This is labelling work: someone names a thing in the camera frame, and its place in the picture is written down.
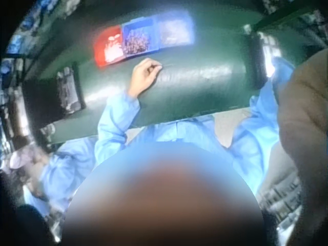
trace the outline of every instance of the floor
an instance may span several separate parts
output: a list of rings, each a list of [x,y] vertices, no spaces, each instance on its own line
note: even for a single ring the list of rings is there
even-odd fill
[[[234,129],[245,118],[249,117],[249,108],[236,109],[213,114],[215,118],[215,133],[220,143],[228,147],[231,144]],[[130,129],[127,131],[128,142],[131,141],[142,128]],[[280,182],[296,169],[293,161],[283,150],[281,143],[277,143],[271,152],[269,170],[265,180],[260,187],[256,198],[261,199],[265,191],[274,184]]]

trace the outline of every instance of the light blue sleeve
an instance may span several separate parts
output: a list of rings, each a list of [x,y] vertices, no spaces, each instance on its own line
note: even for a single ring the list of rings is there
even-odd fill
[[[269,168],[271,149],[279,141],[278,105],[274,85],[288,82],[293,67],[282,58],[273,60],[276,71],[250,100],[251,117],[242,121],[234,132],[229,151],[233,166],[255,195]]]
[[[98,141],[95,146],[98,165],[125,148],[127,140],[125,132],[139,109],[139,101],[126,93],[108,98],[98,124]]]

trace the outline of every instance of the blue work uniform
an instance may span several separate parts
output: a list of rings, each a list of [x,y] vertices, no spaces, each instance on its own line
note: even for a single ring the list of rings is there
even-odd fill
[[[49,204],[66,211],[70,198],[95,167],[96,141],[96,137],[86,137],[64,143],[50,157],[48,165],[44,167],[39,178],[39,183],[49,202],[34,197],[24,186],[25,203],[36,207],[43,216],[49,215]]]
[[[278,105],[273,85],[286,83],[293,72],[293,66],[282,58],[274,58],[272,63],[276,68],[274,75],[260,90],[259,96],[251,97],[251,117],[235,129],[229,148],[218,141],[212,115],[147,126],[126,145],[125,132],[139,112],[140,105],[137,99],[122,93],[108,98],[100,118],[95,145],[97,163],[101,164],[126,147],[133,148],[142,143],[191,143],[216,154],[220,163],[231,165],[255,194],[268,170],[271,149],[279,141]]]

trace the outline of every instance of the blue container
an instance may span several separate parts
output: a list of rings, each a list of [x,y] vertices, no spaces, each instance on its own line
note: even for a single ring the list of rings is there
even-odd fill
[[[133,19],[122,25],[123,50],[127,57],[159,49],[154,17]]]
[[[191,45],[195,42],[194,24],[185,10],[155,16],[160,48]]]

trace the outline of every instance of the green table surface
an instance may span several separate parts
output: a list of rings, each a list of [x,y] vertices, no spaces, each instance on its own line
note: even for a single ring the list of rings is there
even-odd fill
[[[55,83],[52,78],[59,69],[77,63],[86,103],[85,109],[54,123],[52,143],[96,135],[107,98],[127,88],[133,67],[146,57],[160,61],[163,70],[140,96],[141,110],[131,127],[248,106],[250,97],[258,93],[252,72],[256,62],[251,60],[249,37],[242,27],[259,21],[262,15],[226,5],[182,7],[188,9],[194,22],[195,44],[191,46],[167,48],[103,68],[96,66],[92,45],[105,27],[164,9],[145,9],[114,19],[104,16],[103,9],[93,9],[71,21],[49,42],[29,71],[27,82]],[[279,40],[283,57],[295,65],[305,60],[304,46],[311,44],[310,40],[288,27],[271,34]]]

